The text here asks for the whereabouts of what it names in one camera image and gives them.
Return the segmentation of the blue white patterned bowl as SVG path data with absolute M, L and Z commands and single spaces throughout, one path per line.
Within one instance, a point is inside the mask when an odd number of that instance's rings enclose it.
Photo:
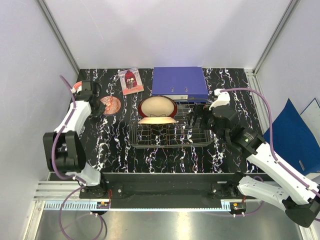
M 105 96 L 100 99 L 105 105 L 104 115 L 114 115 L 121 109 L 121 101 L 115 96 Z

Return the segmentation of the cream floral plate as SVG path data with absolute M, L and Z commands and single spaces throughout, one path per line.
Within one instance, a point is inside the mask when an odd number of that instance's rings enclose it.
M 163 124 L 175 124 L 177 121 L 172 117 L 144 117 L 138 124 L 147 125 L 163 125 Z

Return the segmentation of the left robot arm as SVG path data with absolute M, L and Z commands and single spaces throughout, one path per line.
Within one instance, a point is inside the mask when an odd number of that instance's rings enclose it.
M 85 80 L 78 88 L 74 88 L 63 76 L 60 78 L 71 94 L 71 102 L 61 124 L 43 135 L 47 168 L 61 180 L 77 181 L 84 193 L 103 198 L 108 194 L 106 179 L 87 163 L 80 140 L 86 120 L 98 117 L 105 111 L 106 105 L 98 98 L 99 85 L 92 80 Z

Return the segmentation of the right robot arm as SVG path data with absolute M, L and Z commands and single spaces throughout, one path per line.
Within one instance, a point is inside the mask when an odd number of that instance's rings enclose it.
M 303 176 L 272 151 L 271 143 L 252 129 L 242 127 L 237 113 L 228 105 L 197 104 L 189 114 L 188 123 L 194 126 L 197 118 L 203 130 L 222 138 L 236 154 L 262 169 L 278 185 L 270 185 L 236 172 L 232 179 L 211 190 L 220 199 L 240 196 L 253 197 L 285 212 L 289 219 L 308 228 L 320 212 L 320 187 Z

